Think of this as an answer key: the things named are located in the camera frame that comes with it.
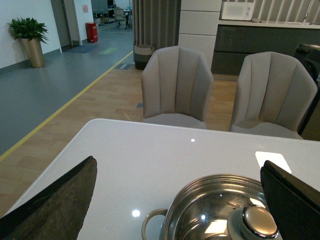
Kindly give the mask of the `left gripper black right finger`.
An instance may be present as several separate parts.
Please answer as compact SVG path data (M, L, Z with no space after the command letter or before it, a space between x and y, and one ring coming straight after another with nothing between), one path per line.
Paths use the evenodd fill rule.
M260 182L267 206L284 240L320 238L320 192L266 160Z

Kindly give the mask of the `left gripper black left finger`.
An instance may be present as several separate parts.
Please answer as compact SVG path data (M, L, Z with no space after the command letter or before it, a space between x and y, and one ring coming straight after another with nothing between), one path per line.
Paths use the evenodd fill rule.
M92 156L0 219L2 240L75 240L83 227L97 178Z

